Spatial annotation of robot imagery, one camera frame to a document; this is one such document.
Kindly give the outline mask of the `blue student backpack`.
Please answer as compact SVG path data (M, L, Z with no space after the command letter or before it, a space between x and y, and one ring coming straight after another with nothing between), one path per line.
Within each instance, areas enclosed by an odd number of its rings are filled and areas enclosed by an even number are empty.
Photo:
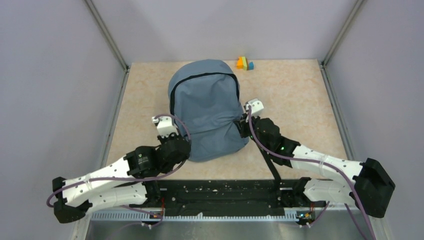
M168 85L169 110L191 136L189 160L202 163L234 154L249 140L242 137L237 122L244 113L240 85L222 60L204 59L182 66Z

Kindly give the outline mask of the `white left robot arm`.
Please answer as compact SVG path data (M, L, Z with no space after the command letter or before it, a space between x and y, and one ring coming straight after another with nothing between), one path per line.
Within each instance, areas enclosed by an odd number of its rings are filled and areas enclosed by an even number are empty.
M122 205L154 207L160 202L157 180L175 173L191 152L191 139L177 133L158 137L158 146L139 146L112 164L76 178L56 177L47 205L61 224L98 210Z

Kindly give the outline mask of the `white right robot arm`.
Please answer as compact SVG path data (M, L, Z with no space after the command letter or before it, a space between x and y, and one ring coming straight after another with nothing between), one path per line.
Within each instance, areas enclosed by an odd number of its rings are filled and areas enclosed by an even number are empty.
M337 202L354 205L374 218L386 215L396 185L378 160L354 161L315 151L282 136L270 118L245 113L234 123L241 137L252 139L273 165L306 170L324 178L302 178L292 189L297 205Z

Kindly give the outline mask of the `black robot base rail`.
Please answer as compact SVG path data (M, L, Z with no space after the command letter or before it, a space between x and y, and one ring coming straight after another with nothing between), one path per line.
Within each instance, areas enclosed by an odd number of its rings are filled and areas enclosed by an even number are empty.
M146 184L146 202L129 206L166 217L279 217L294 208L325 207L300 191L306 180L158 180Z

